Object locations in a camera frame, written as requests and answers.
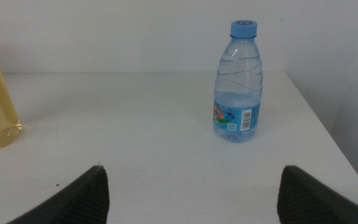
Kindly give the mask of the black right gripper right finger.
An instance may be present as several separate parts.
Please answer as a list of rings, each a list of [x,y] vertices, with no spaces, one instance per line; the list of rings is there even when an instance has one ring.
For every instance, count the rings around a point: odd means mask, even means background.
[[[358,205],[297,166],[285,166],[278,192],[281,223],[358,223]]]

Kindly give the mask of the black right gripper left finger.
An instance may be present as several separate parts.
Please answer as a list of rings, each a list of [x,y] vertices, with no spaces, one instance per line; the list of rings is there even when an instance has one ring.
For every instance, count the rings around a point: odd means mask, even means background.
[[[93,166],[71,184],[11,223],[100,223],[109,212],[108,176]]]

